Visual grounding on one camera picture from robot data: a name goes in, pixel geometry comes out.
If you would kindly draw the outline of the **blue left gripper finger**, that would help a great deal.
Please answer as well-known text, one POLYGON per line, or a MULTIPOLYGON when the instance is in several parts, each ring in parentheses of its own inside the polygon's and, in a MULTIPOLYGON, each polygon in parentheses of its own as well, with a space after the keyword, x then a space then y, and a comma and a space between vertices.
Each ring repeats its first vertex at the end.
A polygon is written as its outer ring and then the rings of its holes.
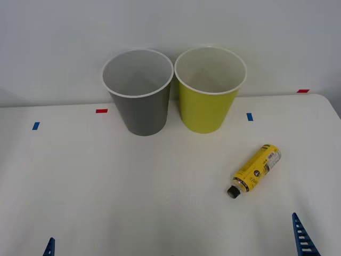
POLYGON ((55 256, 55 239, 53 237, 50 238, 43 256, 55 256))

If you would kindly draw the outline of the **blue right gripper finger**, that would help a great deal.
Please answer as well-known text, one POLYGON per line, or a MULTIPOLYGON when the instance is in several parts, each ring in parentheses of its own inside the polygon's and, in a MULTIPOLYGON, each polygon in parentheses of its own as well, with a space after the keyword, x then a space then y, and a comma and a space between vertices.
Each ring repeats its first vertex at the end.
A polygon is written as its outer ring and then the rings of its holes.
POLYGON ((313 255, 313 242, 303 227, 298 215, 292 214, 295 243, 298 255, 313 255))

